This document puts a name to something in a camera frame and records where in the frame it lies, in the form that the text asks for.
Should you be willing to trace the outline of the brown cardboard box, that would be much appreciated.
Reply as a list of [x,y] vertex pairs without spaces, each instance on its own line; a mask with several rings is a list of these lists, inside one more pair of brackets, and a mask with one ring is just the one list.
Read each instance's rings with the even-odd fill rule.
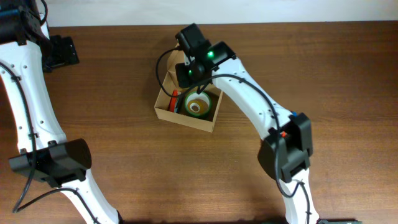
[[[175,66],[178,63],[184,63],[187,65],[188,60],[185,60],[185,56],[182,51],[174,50],[167,59],[167,71],[165,78],[162,81],[164,89],[170,94],[172,94],[174,90],[177,90],[178,94],[181,94],[186,90],[184,88],[180,88],[178,85],[175,69]],[[169,106],[172,98],[169,97],[163,89],[160,89],[155,102],[155,113],[159,119],[212,133],[215,127],[221,100],[223,98],[223,92],[217,89],[214,85],[208,85],[205,88],[204,93],[211,98],[211,108],[206,118],[196,118],[189,115],[185,108],[185,98],[182,99],[179,111],[171,112]]]

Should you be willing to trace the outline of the green tape roll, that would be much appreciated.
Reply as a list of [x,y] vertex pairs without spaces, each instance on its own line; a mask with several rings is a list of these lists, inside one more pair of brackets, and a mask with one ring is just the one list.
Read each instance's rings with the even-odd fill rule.
[[189,116],[206,118],[210,113],[212,100],[205,92],[198,94],[193,91],[185,97],[184,106]]

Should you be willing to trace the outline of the small yellow tape roll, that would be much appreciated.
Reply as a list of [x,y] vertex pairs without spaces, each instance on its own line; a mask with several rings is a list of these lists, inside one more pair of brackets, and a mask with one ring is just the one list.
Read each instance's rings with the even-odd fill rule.
[[201,99],[190,100],[187,103],[187,111],[193,115],[205,114],[209,109],[209,105],[206,101]]

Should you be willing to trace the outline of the orange black stapler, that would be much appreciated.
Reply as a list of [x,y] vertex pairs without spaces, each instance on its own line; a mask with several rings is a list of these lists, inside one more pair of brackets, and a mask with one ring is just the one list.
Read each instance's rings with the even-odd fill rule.
[[180,111],[180,105],[181,105],[181,102],[182,102],[182,101],[181,101],[179,95],[180,95],[181,93],[182,93],[182,92],[181,92],[181,91],[178,91],[178,90],[174,90],[174,91],[173,91],[172,97],[171,97],[171,99],[170,99],[170,103],[169,103],[169,106],[168,106],[168,110],[169,110],[170,112],[178,113],[178,112]]

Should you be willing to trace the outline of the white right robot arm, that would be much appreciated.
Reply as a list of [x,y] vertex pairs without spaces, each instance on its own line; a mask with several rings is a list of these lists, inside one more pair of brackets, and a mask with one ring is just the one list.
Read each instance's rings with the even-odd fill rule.
[[211,44],[196,24],[182,29],[175,38],[188,60],[192,87],[214,84],[256,128],[262,139],[257,159],[283,196],[287,223],[326,223],[315,210],[309,185],[310,119],[273,100],[226,43]]

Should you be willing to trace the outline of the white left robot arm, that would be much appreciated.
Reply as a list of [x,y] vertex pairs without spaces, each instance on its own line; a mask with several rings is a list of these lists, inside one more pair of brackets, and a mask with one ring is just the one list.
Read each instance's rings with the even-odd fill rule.
[[94,180],[86,141],[67,139],[45,84],[44,73],[78,62],[72,39],[49,34],[47,14],[35,1],[1,2],[1,78],[19,150],[11,169],[65,194],[87,223],[122,223]]

